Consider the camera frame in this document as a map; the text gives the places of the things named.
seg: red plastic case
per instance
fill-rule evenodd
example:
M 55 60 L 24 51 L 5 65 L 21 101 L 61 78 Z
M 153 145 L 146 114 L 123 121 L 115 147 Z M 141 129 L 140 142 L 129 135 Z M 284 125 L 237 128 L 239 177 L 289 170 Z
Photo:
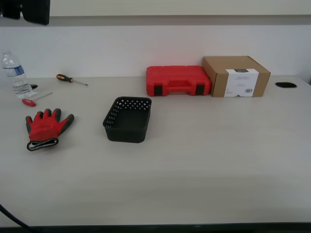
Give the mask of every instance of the red plastic case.
M 201 66 L 148 67 L 146 78 L 149 96 L 167 96 L 170 92 L 204 96 L 211 89 L 209 77 Z

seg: black cable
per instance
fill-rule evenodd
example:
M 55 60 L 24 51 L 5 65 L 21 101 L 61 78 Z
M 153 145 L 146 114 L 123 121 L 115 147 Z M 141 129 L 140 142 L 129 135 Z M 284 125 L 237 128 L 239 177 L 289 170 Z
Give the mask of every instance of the black cable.
M 19 226 L 29 230 L 32 233 L 40 233 L 34 229 L 32 229 L 30 226 L 28 226 L 27 224 L 23 223 L 22 221 L 20 221 L 19 219 L 17 219 L 16 217 L 14 217 L 10 212 L 8 212 L 1 204 L 0 204 L 0 211 L 7 216 L 9 219 L 11 219 L 13 222 L 17 223 Z

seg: water bottle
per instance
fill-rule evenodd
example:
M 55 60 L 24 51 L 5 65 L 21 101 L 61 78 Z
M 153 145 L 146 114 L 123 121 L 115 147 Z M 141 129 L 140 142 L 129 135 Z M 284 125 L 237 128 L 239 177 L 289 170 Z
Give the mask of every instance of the water bottle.
M 26 75 L 23 67 L 20 65 L 19 59 L 11 54 L 10 51 L 2 53 L 1 64 L 6 76 L 13 82 L 13 89 L 16 96 L 20 99 L 32 96 L 33 90 L 27 83 Z

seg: screwdriver handle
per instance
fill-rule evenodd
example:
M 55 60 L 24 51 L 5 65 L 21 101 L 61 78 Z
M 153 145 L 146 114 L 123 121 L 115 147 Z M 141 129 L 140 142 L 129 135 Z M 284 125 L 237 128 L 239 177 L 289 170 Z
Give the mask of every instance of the screwdriver handle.
M 58 75 L 56 75 L 56 77 L 60 81 L 69 82 L 69 83 L 73 82 L 73 78 L 69 78 L 69 77 L 67 77 L 66 75 L 63 75 L 63 74 L 58 74 Z

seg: red screwdriver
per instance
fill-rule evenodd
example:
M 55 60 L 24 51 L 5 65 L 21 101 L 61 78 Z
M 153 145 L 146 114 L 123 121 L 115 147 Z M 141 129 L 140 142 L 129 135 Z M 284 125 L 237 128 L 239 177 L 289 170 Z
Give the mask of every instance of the red screwdriver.
M 41 96 L 41 97 L 39 97 L 39 98 L 37 98 L 37 99 L 40 99 L 40 98 L 42 98 L 42 97 L 46 97 L 46 96 L 48 96 L 48 95 L 50 95 L 50 94 L 52 94 L 52 93 L 53 93 L 53 92 L 48 93 L 48 94 L 43 95 L 43 96 Z M 35 100 L 37 100 L 37 99 L 34 99 L 34 100 L 22 99 L 21 101 L 23 102 L 23 104 L 26 104 L 27 106 L 35 107 L 35 106 L 36 106 Z

